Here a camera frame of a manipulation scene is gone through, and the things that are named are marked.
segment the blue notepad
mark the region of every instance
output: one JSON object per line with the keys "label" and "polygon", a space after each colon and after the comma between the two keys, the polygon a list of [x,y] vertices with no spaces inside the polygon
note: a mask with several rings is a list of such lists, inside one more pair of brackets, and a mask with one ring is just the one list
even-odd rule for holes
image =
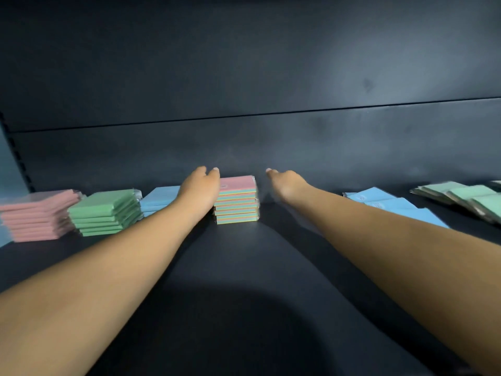
{"label": "blue notepad", "polygon": [[160,211],[162,208],[166,208],[167,205],[145,205],[141,206],[141,212],[142,213],[155,213],[157,211]]}
{"label": "blue notepad", "polygon": [[179,186],[157,187],[141,200],[141,206],[170,204],[177,197]]}
{"label": "blue notepad", "polygon": [[436,226],[441,226],[445,228],[449,228],[447,224],[441,221],[433,212],[431,212],[428,208],[399,208],[390,211],[394,214],[399,214],[406,216],[408,218],[413,218],[416,220],[425,221],[427,223],[435,224]]}
{"label": "blue notepad", "polygon": [[370,205],[372,207],[385,209],[387,211],[392,211],[393,209],[404,209],[404,208],[416,208],[411,202],[409,202],[405,198],[393,198],[393,199],[385,199],[383,201],[375,201],[375,202],[366,202],[366,205]]}
{"label": "blue notepad", "polygon": [[356,194],[348,196],[349,199],[355,202],[376,202],[383,201],[385,199],[396,199],[396,196],[389,194],[377,187],[371,187],[370,189],[360,191]]}

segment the blue wall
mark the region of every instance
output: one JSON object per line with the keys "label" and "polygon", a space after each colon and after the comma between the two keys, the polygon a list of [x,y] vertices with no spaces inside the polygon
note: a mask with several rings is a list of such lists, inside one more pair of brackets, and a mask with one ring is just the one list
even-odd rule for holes
{"label": "blue wall", "polygon": [[[26,194],[28,194],[28,188],[10,151],[5,135],[0,129],[0,198]],[[9,241],[9,232],[4,226],[0,226],[0,246]]]}

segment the forearm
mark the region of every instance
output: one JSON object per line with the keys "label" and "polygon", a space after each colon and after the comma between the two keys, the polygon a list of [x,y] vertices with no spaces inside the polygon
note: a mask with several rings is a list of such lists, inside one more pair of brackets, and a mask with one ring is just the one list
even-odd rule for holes
{"label": "forearm", "polygon": [[312,186],[290,203],[451,349],[501,373],[501,247]]}
{"label": "forearm", "polygon": [[0,295],[0,374],[85,374],[200,218],[173,204]]}

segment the black wall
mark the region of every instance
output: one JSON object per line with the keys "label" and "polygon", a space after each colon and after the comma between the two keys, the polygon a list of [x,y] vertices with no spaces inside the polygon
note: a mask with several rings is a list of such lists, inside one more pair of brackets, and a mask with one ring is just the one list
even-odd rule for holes
{"label": "black wall", "polygon": [[0,109],[36,190],[291,168],[326,189],[499,177],[501,0],[26,0]]}

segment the black horizontal line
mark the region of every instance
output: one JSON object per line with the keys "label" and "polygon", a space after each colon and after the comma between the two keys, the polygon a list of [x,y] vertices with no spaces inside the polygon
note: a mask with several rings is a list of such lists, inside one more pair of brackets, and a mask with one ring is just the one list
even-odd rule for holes
{"label": "black horizontal line", "polygon": [[494,96],[494,97],[489,97],[489,98],[451,99],[451,100],[414,102],[414,103],[380,104],[380,105],[359,106],[359,107],[309,109],[309,110],[287,111],[287,112],[251,113],[251,114],[243,114],[243,115],[212,116],[212,117],[199,117],[199,118],[190,118],[190,119],[142,121],[142,122],[136,122],[136,123],[82,125],[82,126],[72,126],[72,127],[42,128],[42,129],[32,129],[32,130],[20,130],[20,131],[11,130],[10,133],[11,134],[12,133],[38,133],[38,132],[51,132],[51,131],[57,131],[57,130],[121,127],[121,126],[128,126],[128,125],[159,124],[159,123],[177,123],[177,122],[182,122],[182,121],[195,121],[195,120],[232,119],[232,118],[237,118],[237,117],[289,115],[289,114],[293,114],[293,113],[328,112],[328,111],[342,111],[342,110],[381,108],[381,107],[400,107],[400,106],[421,105],[421,104],[454,103],[454,102],[466,102],[466,101],[478,101],[478,100],[496,100],[496,99],[501,99],[501,96]]}

